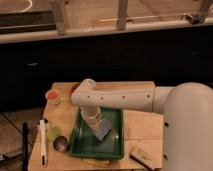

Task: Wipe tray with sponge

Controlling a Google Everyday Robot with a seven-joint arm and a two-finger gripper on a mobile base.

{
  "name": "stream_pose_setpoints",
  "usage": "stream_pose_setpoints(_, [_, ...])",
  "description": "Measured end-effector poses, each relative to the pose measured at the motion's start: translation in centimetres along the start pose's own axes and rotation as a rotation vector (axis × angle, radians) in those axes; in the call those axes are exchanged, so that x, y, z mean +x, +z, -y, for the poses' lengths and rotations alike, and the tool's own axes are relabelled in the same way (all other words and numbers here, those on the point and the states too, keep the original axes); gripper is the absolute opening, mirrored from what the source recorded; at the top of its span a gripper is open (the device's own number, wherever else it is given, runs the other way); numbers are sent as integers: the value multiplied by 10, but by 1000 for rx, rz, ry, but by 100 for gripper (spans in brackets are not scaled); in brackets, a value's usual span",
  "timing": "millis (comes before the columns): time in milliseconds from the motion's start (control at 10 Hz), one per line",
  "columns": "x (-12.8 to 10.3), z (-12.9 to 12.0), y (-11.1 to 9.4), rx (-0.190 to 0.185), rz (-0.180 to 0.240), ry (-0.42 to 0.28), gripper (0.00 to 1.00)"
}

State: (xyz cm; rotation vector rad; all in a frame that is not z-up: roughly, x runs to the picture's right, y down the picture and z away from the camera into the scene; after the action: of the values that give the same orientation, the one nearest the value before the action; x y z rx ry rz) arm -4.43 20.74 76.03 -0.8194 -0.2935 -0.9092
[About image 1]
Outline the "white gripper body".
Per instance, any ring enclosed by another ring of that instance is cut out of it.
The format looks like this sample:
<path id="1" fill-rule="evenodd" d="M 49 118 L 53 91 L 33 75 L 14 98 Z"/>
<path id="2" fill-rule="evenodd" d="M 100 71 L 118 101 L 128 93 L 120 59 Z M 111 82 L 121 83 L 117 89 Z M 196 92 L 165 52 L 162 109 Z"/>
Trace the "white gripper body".
<path id="1" fill-rule="evenodd" d="M 81 107 L 83 120 L 93 132 L 97 132 L 102 121 L 102 112 L 99 107 Z"/>

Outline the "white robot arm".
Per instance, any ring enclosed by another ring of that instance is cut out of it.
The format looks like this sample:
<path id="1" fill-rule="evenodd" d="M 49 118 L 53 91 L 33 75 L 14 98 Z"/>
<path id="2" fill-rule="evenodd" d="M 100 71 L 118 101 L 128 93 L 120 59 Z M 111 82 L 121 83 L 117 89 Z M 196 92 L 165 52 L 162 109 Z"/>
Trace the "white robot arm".
<path id="1" fill-rule="evenodd" d="M 71 95 L 86 120 L 102 107 L 163 115 L 162 171 L 213 171 L 213 89 L 196 82 L 174 87 L 142 82 L 138 87 L 98 90 L 83 80 Z"/>

